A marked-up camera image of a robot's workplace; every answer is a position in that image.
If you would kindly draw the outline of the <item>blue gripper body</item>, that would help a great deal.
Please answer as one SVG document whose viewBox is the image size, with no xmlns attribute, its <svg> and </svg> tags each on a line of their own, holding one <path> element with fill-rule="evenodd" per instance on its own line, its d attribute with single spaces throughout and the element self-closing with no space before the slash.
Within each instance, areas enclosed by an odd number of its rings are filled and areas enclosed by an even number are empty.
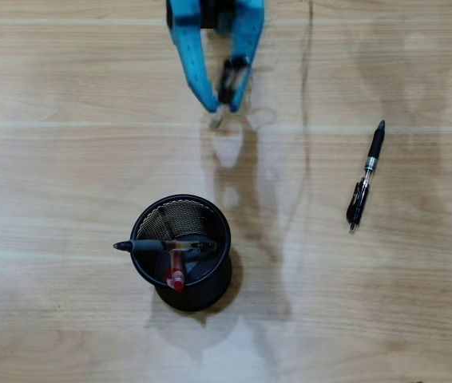
<svg viewBox="0 0 452 383">
<path fill-rule="evenodd" d="M 234 0 L 200 0 L 200 28 L 230 34 L 236 15 Z"/>
</svg>

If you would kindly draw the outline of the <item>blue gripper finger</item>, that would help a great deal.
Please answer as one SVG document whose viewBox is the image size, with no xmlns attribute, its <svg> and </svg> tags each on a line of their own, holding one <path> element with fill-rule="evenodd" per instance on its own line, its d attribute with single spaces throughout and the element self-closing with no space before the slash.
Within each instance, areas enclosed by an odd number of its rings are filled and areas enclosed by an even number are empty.
<svg viewBox="0 0 452 383">
<path fill-rule="evenodd" d="M 201 5 L 198 0 L 166 2 L 166 22 L 179 54 L 188 87 L 201 105 L 214 113 L 219 101 L 208 78 L 201 42 Z"/>
<path fill-rule="evenodd" d="M 235 17 L 232 24 L 232 56 L 247 60 L 244 78 L 235 90 L 230 110 L 236 113 L 242 104 L 248 86 L 258 43 L 264 26 L 264 0 L 235 1 Z"/>
</svg>

